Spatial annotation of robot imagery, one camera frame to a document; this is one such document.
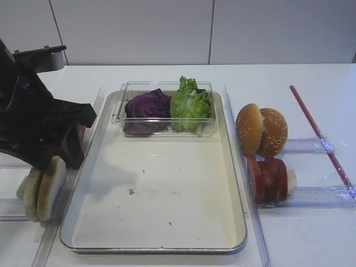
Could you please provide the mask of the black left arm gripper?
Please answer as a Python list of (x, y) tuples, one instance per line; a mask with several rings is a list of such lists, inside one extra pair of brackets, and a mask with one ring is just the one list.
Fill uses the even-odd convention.
[(90, 128), (96, 117), (89, 103), (54, 98), (37, 72), (17, 62), (1, 43), (1, 152), (44, 170), (54, 157), (50, 135), (63, 127), (57, 155), (78, 170), (84, 155), (76, 124)]

